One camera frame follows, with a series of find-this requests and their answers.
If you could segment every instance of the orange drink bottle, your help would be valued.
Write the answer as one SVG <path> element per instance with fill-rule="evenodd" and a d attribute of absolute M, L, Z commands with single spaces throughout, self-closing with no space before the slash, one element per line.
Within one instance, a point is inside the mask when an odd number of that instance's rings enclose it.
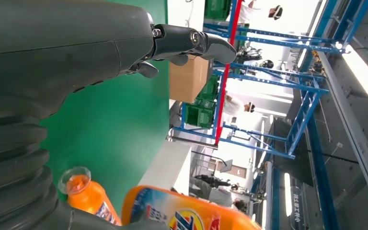
<path fill-rule="evenodd" d="M 91 172 L 87 168 L 75 167 L 65 171 L 58 182 L 58 188 L 68 195 L 70 206 L 121 225 L 105 190 L 91 180 Z"/>
<path fill-rule="evenodd" d="M 150 219 L 170 230 L 261 230 L 245 214 L 164 189 L 138 186 L 128 192 L 122 224 Z"/>

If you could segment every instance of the bottle label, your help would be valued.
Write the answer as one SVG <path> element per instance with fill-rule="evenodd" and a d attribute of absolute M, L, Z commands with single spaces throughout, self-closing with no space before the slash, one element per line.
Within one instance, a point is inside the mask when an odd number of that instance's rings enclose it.
<path fill-rule="evenodd" d="M 102 219 L 105 219 L 108 222 L 116 224 L 115 217 L 112 215 L 111 210 L 105 202 L 102 203 L 101 207 L 95 215 L 101 217 Z"/>
<path fill-rule="evenodd" d="M 219 213 L 200 208 L 198 202 L 145 188 L 135 199 L 130 222 L 150 219 L 166 224 L 170 230 L 219 230 Z"/>

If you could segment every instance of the black robotic finger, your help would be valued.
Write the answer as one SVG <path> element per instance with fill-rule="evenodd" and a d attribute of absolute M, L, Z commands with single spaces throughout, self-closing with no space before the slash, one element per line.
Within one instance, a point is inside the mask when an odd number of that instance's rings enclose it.
<path fill-rule="evenodd" d="M 154 65 L 146 61 L 143 61 L 136 65 L 133 65 L 130 68 L 130 70 L 127 72 L 127 74 L 131 74 L 131 73 L 140 73 L 146 78 L 154 78 L 159 73 L 159 70 L 156 67 L 154 67 Z"/>
<path fill-rule="evenodd" d="M 232 63 L 236 58 L 236 50 L 222 37 L 214 34 L 205 34 L 207 47 L 202 58 L 215 60 L 223 64 Z"/>
<path fill-rule="evenodd" d="M 159 24 L 152 59 L 168 59 L 173 64 L 186 63 L 183 55 L 200 56 L 227 64 L 236 58 L 236 50 L 222 37 L 198 32 L 195 29 Z"/>
<path fill-rule="evenodd" d="M 188 62 L 188 55 L 178 54 L 178 55 L 174 55 L 172 57 L 168 57 L 167 60 L 169 62 L 175 64 L 176 66 L 183 66 L 183 65 L 187 64 L 187 62 Z"/>

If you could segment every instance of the bottle cap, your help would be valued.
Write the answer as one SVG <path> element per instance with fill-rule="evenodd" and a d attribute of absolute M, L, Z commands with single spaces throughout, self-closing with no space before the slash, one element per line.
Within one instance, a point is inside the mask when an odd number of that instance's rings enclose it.
<path fill-rule="evenodd" d="M 91 172 L 85 167 L 75 167 L 65 171 L 58 181 L 58 189 L 68 195 L 83 191 L 91 181 Z"/>

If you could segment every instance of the white shirt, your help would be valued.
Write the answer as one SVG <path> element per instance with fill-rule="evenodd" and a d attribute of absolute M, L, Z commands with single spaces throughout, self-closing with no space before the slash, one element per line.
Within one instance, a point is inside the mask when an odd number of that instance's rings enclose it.
<path fill-rule="evenodd" d="M 249 3 L 253 1 L 253 7 L 249 7 Z M 264 3 L 267 0 L 251 0 L 247 2 L 242 2 L 241 11 L 239 13 L 239 23 L 260 23 L 262 18 L 267 18 L 269 16 L 269 8 L 266 7 Z"/>
<path fill-rule="evenodd" d="M 239 116 L 245 111 L 243 102 L 235 97 L 232 97 L 231 101 L 228 101 L 225 97 L 225 103 L 223 104 L 223 112 L 231 116 Z"/>

